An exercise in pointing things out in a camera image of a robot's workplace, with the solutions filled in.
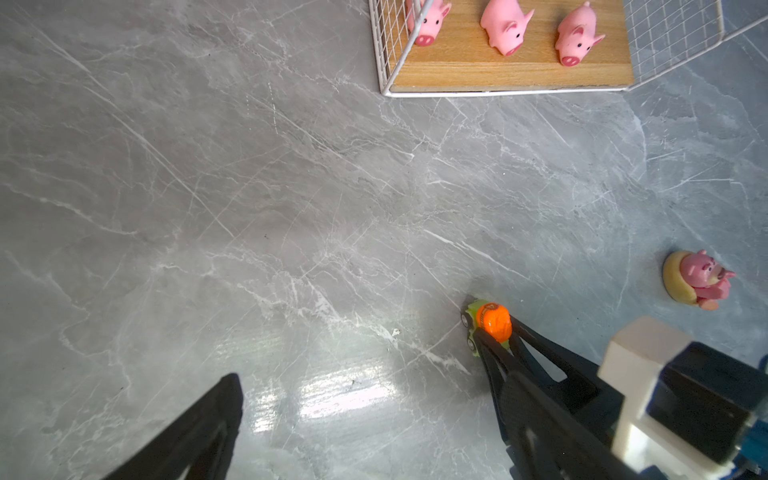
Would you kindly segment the pink pig toy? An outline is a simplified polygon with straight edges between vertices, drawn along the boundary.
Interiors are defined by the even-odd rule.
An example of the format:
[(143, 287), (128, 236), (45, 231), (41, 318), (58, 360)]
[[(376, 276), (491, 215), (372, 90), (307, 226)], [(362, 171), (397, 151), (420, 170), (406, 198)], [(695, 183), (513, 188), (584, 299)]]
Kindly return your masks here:
[(578, 65), (589, 51), (606, 37), (605, 34), (598, 35), (596, 28), (597, 15), (589, 1), (584, 1), (561, 21), (555, 43), (561, 65)]
[(490, 0), (481, 16), (489, 45), (501, 55), (514, 54), (523, 44), (527, 26), (535, 10), (524, 13), (517, 0)]
[[(405, 1), (408, 33), (412, 33), (414, 31), (416, 25), (415, 20), (418, 17), (417, 12), (413, 8), (413, 4), (414, 2), (412, 0)], [(451, 8), (451, 3), (446, 3), (445, 1), (441, 0), (434, 0), (431, 7), (428, 9), (426, 16), (420, 23), (421, 27), (414, 44), (420, 47), (427, 47), (432, 45), (438, 37), (439, 32), (444, 24), (444, 20), (450, 13)]]

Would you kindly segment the pink round cake toy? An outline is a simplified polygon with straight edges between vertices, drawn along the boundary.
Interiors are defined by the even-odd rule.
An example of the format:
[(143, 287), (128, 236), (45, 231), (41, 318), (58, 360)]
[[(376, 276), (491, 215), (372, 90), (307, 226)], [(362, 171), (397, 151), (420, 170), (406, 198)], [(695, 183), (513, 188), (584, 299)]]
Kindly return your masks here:
[(736, 273), (728, 270), (705, 250), (675, 251), (662, 267), (662, 280), (669, 296), (678, 303), (715, 311), (730, 294), (730, 280)]

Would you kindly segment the white wire wooden shelf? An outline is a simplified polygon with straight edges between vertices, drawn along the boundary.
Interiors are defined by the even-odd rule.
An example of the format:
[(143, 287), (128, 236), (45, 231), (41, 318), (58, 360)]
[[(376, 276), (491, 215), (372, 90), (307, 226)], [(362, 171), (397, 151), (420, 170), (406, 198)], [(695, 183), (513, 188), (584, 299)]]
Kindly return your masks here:
[(557, 28), (579, 1), (518, 1), (535, 13), (522, 46), (503, 56), (480, 20), (489, 1), (445, 1), (452, 8), (435, 42), (414, 44), (433, 1), (413, 1), (408, 33), (405, 1), (368, 4), (380, 92), (388, 97), (470, 97), (633, 90), (767, 23), (767, 4), (753, 17), (735, 1), (594, 1), (595, 45), (574, 67), (560, 64)]

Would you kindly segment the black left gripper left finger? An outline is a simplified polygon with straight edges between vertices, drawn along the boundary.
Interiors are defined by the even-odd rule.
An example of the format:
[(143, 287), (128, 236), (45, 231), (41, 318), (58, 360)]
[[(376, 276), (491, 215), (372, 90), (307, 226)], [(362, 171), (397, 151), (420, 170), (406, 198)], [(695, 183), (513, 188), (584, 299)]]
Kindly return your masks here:
[(109, 479), (224, 479), (243, 416), (235, 373), (222, 377)]

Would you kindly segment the orange green toy car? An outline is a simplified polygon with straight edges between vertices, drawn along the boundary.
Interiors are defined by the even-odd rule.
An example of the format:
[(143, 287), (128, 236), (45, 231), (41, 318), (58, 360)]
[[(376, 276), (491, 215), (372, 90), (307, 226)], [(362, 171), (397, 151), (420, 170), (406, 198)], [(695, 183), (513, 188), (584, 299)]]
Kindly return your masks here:
[(468, 330), (467, 345), (474, 357), (479, 356), (475, 332), (488, 333), (503, 348), (509, 349), (513, 333), (510, 312), (501, 304), (482, 299), (472, 300), (460, 314), (462, 325)]

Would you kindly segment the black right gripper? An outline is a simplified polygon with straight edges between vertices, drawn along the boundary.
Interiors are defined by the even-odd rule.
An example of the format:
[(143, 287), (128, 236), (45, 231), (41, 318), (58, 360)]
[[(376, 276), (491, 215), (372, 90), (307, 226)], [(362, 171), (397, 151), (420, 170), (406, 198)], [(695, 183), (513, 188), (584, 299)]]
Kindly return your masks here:
[[(524, 370), (550, 398), (566, 402), (574, 418), (602, 444), (611, 447), (624, 396), (610, 386), (600, 389), (595, 384), (595, 364), (548, 340), (516, 317), (510, 319), (509, 348)], [(509, 382), (513, 356), (483, 329), (477, 329), (472, 340), (489, 380), (500, 435), (509, 438), (514, 400)]]

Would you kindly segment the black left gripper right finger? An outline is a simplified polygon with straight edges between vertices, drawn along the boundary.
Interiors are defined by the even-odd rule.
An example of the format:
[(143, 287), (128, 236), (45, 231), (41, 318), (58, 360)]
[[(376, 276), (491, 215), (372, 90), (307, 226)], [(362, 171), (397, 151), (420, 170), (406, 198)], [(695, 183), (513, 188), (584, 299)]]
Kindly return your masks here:
[(504, 382), (500, 413), (515, 479), (640, 477), (521, 373)]

